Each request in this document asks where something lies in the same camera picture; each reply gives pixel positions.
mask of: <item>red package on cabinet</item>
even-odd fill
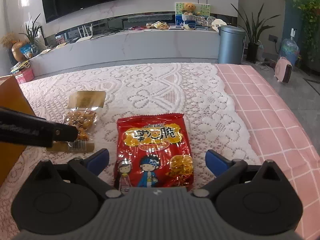
[[[177,187],[193,183],[183,114],[140,115],[117,121],[115,188]]]

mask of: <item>cartoon girl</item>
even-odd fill
[[[115,188],[119,189],[124,194],[128,193],[132,186],[129,178],[131,168],[131,163],[126,159],[120,161],[118,166],[118,176],[115,180]]]
[[[160,161],[155,156],[144,156],[140,160],[140,168],[143,171],[142,178],[138,184],[138,187],[154,187],[158,182],[154,170],[160,167]]]

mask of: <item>cartoon character's blue hair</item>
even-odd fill
[[[140,165],[142,164],[150,164],[153,166],[160,166],[160,161],[157,157],[153,157],[153,156],[144,156],[141,160],[140,160]]]

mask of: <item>white wall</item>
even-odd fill
[[[0,0],[0,38],[7,33],[3,1]],[[11,66],[7,50],[0,44],[0,76],[9,75]]]
[[[212,13],[237,16],[230,3],[237,4],[238,0],[119,0],[85,8],[46,24],[42,0],[24,2],[21,2],[21,0],[6,0],[6,6],[11,30],[17,33],[24,31],[24,23],[41,13],[38,22],[43,27],[44,36],[47,37],[65,29],[99,19],[133,13],[174,11],[175,2],[198,3],[198,1],[211,4]]]
[[[239,0],[239,7],[244,8],[251,23],[251,12],[253,12],[253,15],[256,17],[263,3],[264,8],[261,13],[260,19],[269,18],[276,14],[281,14],[281,16],[271,19],[267,22],[267,25],[274,25],[275,27],[265,30],[260,36],[260,41],[265,48],[264,51],[271,54],[276,54],[275,44],[274,42],[268,40],[268,36],[269,34],[271,34],[278,37],[277,48],[279,49],[284,24],[285,0]],[[238,23],[243,26],[243,21],[240,17],[238,17]]]

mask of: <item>blue wall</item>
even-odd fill
[[[282,39],[290,38],[291,28],[294,28],[297,29],[295,41],[300,45],[301,24],[301,11],[292,7],[292,0],[286,0]]]

